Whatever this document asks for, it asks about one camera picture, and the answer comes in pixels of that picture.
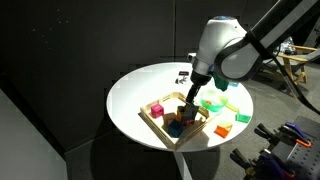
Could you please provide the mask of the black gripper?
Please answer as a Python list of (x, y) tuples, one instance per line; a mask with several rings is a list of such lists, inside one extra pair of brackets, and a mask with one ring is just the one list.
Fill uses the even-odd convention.
[(200, 89), (200, 86), (197, 86), (197, 85), (192, 85), (189, 92), (188, 92), (188, 95), (186, 97), (186, 102), (189, 103), (189, 104), (192, 104), (193, 101), (194, 101), (194, 98), (196, 97), (196, 95), (198, 94), (198, 91)]

